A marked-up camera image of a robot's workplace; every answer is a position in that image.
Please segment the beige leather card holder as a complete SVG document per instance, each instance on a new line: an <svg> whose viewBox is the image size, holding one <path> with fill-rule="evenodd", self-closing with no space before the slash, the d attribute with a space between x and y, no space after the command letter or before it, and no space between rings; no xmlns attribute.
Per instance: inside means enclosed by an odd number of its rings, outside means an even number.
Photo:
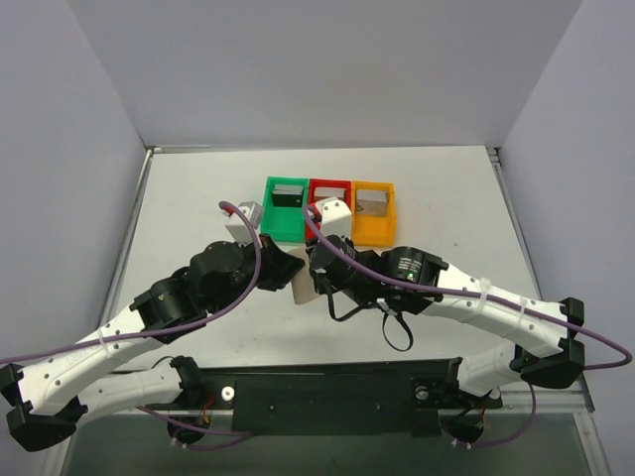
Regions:
<svg viewBox="0 0 635 476"><path fill-rule="evenodd" d="M305 305L320 297L316 291L314 280L310 273L310 259L304 247L295 248L289 254L303 261L303 267L291 280L292 294L296 305Z"/></svg>

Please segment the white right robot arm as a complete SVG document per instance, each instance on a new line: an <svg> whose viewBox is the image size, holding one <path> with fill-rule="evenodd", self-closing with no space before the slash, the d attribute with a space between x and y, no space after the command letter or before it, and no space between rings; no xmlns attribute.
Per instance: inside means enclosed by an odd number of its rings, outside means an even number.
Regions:
<svg viewBox="0 0 635 476"><path fill-rule="evenodd" d="M316 292L342 293L357 311L376 308L399 324L407 314L443 317L502 338L461 358L457 372L444 379L444 396L456 406L519 381L566 389L584 369L575 331L584 323L578 299L545 302L508 293L413 247L357 251L350 240L331 235L314 243L308 257Z"/></svg>

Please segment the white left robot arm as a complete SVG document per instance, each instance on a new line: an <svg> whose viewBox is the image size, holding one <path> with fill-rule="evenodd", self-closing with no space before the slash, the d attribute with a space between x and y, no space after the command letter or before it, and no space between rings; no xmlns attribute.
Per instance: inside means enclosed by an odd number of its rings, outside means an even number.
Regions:
<svg viewBox="0 0 635 476"><path fill-rule="evenodd" d="M186 335L188 324L234 308L248 289L283 289L304 267L303 259L281 250L268 235L259 240L214 242L81 339L78 349L27 366L4 366L1 394L12 407L6 415L11 436L35 452L112 413L154 404L198 405L207 389L191 357L174 357L142 372L114 371Z"/></svg>

